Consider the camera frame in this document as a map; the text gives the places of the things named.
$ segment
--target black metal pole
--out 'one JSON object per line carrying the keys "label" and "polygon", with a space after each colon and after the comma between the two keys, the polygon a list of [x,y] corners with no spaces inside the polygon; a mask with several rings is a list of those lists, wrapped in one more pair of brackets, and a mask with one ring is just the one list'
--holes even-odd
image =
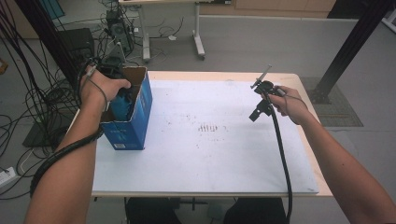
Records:
{"label": "black metal pole", "polygon": [[337,80],[343,75],[349,64],[358,54],[366,40],[381,22],[394,0],[372,0],[366,11],[356,23],[346,42],[338,51],[326,73],[308,95],[314,104],[328,104],[328,95]]}
{"label": "black metal pole", "polygon": [[50,55],[58,64],[70,85],[75,88],[78,64],[75,64],[61,41],[47,11],[40,0],[15,0],[21,12],[30,22],[38,37],[43,41]]}

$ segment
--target floor mat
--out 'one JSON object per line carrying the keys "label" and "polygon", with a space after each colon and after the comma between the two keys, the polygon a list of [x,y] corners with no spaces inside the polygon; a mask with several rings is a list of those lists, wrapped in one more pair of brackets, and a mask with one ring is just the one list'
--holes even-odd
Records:
{"label": "floor mat", "polygon": [[[307,91],[313,90],[321,77],[300,77]],[[330,104],[313,104],[318,118],[324,127],[363,127],[347,98],[337,85],[329,94]]]}

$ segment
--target person's right arm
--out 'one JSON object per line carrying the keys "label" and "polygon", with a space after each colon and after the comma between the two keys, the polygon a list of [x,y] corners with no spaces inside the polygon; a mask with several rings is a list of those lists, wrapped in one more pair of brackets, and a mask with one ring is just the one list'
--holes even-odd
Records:
{"label": "person's right arm", "polygon": [[279,87],[287,95],[270,95],[282,116],[290,116],[304,130],[320,170],[350,223],[396,223],[396,205],[382,186],[322,127],[296,90]]}

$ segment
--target forearm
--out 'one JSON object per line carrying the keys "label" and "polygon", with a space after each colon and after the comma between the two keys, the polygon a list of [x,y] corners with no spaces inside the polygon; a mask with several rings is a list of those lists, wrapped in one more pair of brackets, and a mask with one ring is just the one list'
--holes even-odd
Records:
{"label": "forearm", "polygon": [[[97,131],[103,109],[99,106],[89,104],[80,109],[58,150]],[[95,149],[96,141],[77,148],[44,173],[33,195],[27,223],[85,222],[92,193]]]}
{"label": "forearm", "polygon": [[393,201],[313,116],[301,123],[332,194],[350,222],[395,222]]}

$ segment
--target blue box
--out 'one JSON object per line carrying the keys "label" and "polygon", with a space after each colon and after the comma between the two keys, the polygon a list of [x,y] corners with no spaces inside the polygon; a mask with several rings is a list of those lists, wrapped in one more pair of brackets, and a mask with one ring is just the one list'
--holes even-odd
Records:
{"label": "blue box", "polygon": [[144,149],[152,93],[146,67],[124,67],[123,73],[134,86],[134,111],[128,121],[117,121],[110,109],[102,116],[101,126],[116,150]]}

